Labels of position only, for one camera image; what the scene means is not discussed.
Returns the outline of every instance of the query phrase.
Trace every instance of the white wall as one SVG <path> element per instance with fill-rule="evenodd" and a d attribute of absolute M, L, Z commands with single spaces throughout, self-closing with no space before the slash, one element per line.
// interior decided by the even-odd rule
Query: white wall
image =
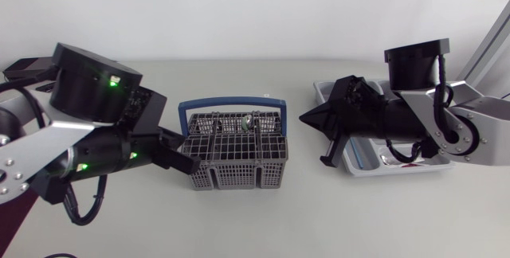
<path fill-rule="evenodd" d="M 116 60 L 347 58 L 449 37 L 449 78 L 508 0 L 0 0 L 0 68 L 58 41 Z"/>

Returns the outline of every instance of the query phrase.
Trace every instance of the white table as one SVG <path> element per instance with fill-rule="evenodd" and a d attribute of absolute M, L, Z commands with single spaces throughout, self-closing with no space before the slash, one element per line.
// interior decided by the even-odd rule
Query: white table
<path fill-rule="evenodd" d="M 88 226 L 38 199 L 5 257 L 508 257 L 510 167 L 353 178 L 324 166 L 326 138 L 298 120 L 316 106 L 314 80 L 387 78 L 354 61 L 125 62 L 168 97 L 160 125 L 180 132 L 177 106 L 210 96 L 263 96 L 288 105 L 289 160 L 278 190 L 191 190 L 155 165 L 109 175 Z M 75 183 L 88 211 L 96 179 Z"/>

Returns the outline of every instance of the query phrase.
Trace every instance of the blue basket handle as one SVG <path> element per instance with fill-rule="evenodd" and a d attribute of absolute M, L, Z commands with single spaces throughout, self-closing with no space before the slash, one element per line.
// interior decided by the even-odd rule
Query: blue basket handle
<path fill-rule="evenodd" d="M 283 136 L 287 135 L 287 104 L 284 100 L 243 96 L 205 98 L 180 103 L 178 105 L 178 117 L 181 121 L 182 135 L 186 137 L 190 135 L 190 132 L 188 131 L 188 120 L 186 117 L 187 110 L 222 105 L 249 105 L 279 108 L 281 116 L 281 134 Z"/>

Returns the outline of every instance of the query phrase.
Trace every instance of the gray plastic basket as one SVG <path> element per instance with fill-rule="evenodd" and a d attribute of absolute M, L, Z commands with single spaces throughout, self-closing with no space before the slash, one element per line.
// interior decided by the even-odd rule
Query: gray plastic basket
<path fill-rule="evenodd" d="M 244 104 L 280 108 L 272 111 L 212 112 L 193 114 L 186 110 Z M 243 128 L 251 115 L 253 128 Z M 179 105 L 182 133 L 187 135 L 181 152 L 202 161 L 190 175 L 195 190 L 248 190 L 255 186 L 279 188 L 288 159 L 286 105 L 283 100 L 253 97 L 222 97 L 183 102 Z"/>

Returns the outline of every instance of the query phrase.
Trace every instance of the black cable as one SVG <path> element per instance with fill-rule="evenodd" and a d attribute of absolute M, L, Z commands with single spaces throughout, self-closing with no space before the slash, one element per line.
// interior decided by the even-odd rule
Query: black cable
<path fill-rule="evenodd" d="M 398 150 L 395 150 L 393 148 L 393 145 L 391 144 L 391 141 L 389 139 L 386 140 L 386 146 L 390 150 L 390 153 L 400 162 L 404 163 L 412 163 L 418 158 L 418 156 L 422 152 L 422 146 L 420 143 L 414 143 L 413 147 L 411 148 L 411 156 L 407 157 L 404 154 L 401 154 L 398 152 Z"/>
<path fill-rule="evenodd" d="M 449 129 L 446 121 L 445 108 L 453 99 L 453 90 L 449 89 L 449 101 L 445 102 L 446 90 L 446 71 L 445 71 L 445 58 L 442 55 L 438 57 L 439 61 L 439 85 L 436 86 L 436 92 L 433 97 L 433 118 L 437 127 L 444 134 L 446 141 L 455 143 L 458 139 L 456 133 Z"/>
<path fill-rule="evenodd" d="M 57 254 L 52 254 L 50 256 L 46 256 L 45 258 L 78 258 L 78 257 L 68 254 L 68 253 L 57 253 Z"/>
<path fill-rule="evenodd" d="M 67 193 L 65 194 L 64 207 L 72 223 L 83 226 L 89 224 L 94 220 L 94 218 L 96 218 L 96 215 L 99 213 L 101 208 L 101 204 L 103 203 L 104 191 L 106 189 L 106 179 L 107 175 L 99 176 L 99 181 L 97 183 L 97 194 L 94 195 L 96 200 L 94 201 L 92 208 L 83 217 L 80 216 L 80 212 L 78 211 L 78 202 L 74 194 L 73 187 L 69 185 Z"/>
<path fill-rule="evenodd" d="M 17 88 L 17 90 L 25 96 L 26 100 L 29 102 L 30 107 L 32 108 L 33 114 L 35 115 L 35 118 L 37 120 L 37 125 L 39 125 L 39 128 L 45 127 L 45 120 L 42 117 L 42 110 L 41 107 L 39 107 L 39 103 L 35 98 L 28 92 L 25 88 Z"/>

